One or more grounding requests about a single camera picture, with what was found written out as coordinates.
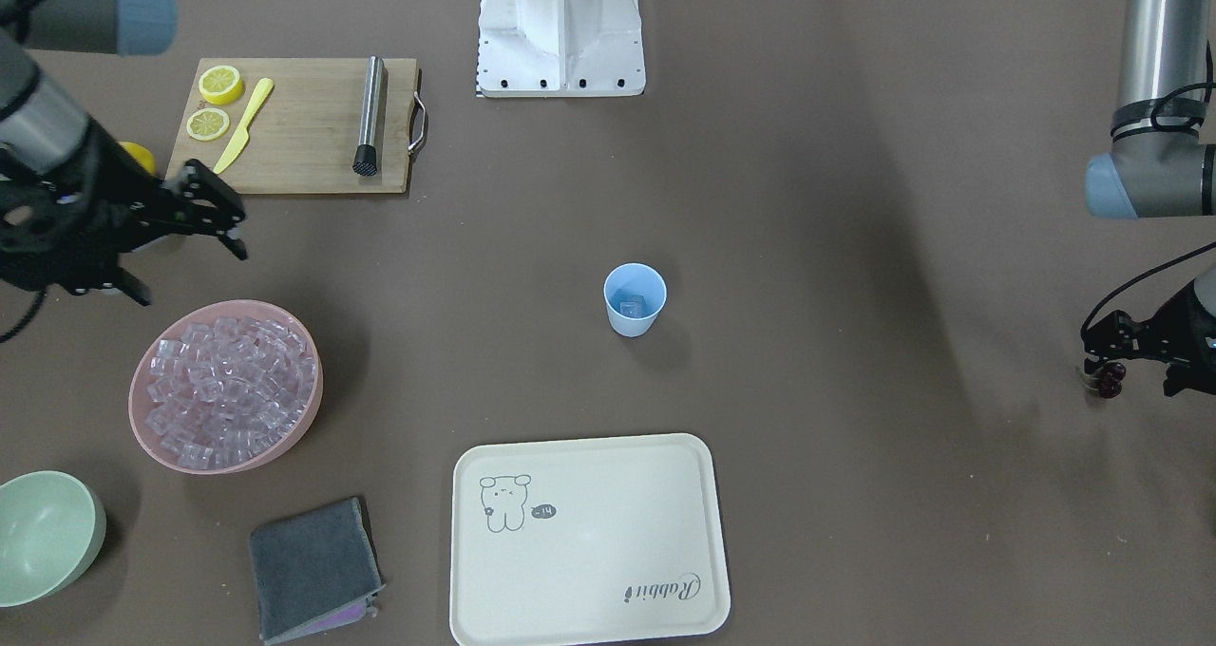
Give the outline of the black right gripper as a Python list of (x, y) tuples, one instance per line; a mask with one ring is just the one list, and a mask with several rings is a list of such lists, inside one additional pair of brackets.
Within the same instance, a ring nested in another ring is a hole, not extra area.
[(2, 144), (2, 279), (19, 290), (117, 290), (147, 307), (151, 291), (122, 268), (122, 254), (163, 238), (170, 231), (161, 223), (169, 221), (247, 260), (246, 219), (240, 193), (204, 162), (186, 161), (164, 182), (98, 123), (88, 123), (69, 161), (43, 175)]

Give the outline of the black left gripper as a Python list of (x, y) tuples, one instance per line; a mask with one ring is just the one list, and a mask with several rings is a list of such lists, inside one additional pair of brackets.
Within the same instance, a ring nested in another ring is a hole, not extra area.
[(1086, 364), (1149, 356), (1167, 365), (1162, 393), (1215, 394), (1215, 277), (1198, 276), (1141, 322), (1113, 310), (1081, 327)]

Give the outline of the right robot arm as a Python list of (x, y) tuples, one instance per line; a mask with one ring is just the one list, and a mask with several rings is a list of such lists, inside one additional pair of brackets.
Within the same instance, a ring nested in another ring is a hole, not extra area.
[(164, 54), (178, 0), (2, 0), (1, 274), (28, 292), (150, 292), (122, 254), (170, 235), (216, 238), (247, 259), (243, 201), (201, 161), (162, 179), (143, 170), (33, 51)]

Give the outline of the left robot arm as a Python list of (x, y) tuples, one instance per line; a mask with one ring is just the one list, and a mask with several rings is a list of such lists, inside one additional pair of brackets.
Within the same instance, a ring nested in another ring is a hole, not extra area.
[[(1199, 139), (1214, 119), (1214, 0), (1126, 0), (1122, 58), (1111, 148), (1090, 161), (1085, 200), (1108, 220), (1211, 217), (1215, 148)], [(1126, 363), (1161, 363), (1162, 392), (1215, 391), (1215, 286), (1207, 269), (1150, 318), (1108, 311), (1110, 296), (1080, 328), (1080, 372), (1091, 395), (1122, 389)]]

